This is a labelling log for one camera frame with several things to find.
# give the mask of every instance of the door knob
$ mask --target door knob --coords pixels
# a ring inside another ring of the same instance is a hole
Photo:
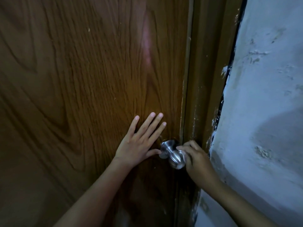
[[[172,168],[181,169],[186,163],[186,153],[183,150],[177,150],[179,142],[176,140],[168,140],[161,144],[161,154],[159,157],[162,159],[169,159],[169,164]]]

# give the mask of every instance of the door frame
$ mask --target door frame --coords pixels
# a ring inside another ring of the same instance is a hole
[[[189,0],[180,141],[209,153],[247,0]],[[176,173],[175,227],[194,226],[200,189],[185,170]]]

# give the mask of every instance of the hand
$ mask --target hand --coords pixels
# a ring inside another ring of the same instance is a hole
[[[222,187],[222,182],[204,150],[195,141],[184,143],[177,149],[187,153],[186,171],[191,179],[210,196],[215,195]]]
[[[139,116],[134,118],[126,136],[117,149],[114,159],[122,161],[133,168],[148,157],[161,153],[158,149],[149,150],[166,126],[166,122],[163,122],[154,132],[163,114],[158,114],[157,118],[152,122],[155,116],[156,114],[152,112],[137,133],[134,133],[134,131],[139,121]]]

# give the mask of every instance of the left hand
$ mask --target left hand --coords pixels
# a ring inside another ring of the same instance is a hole
[[[154,132],[163,114],[158,114],[153,121],[155,116],[156,114],[152,112],[137,133],[134,133],[134,131],[139,121],[139,116],[134,118],[126,136],[117,149],[114,159],[122,161],[133,168],[148,157],[161,153],[158,149],[149,150],[166,126],[166,122],[163,122]]]

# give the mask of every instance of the wood grain pattern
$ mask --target wood grain pattern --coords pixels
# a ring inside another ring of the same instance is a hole
[[[188,0],[0,0],[0,225],[50,226],[105,170],[135,115],[179,138]],[[172,226],[151,158],[104,226]]]

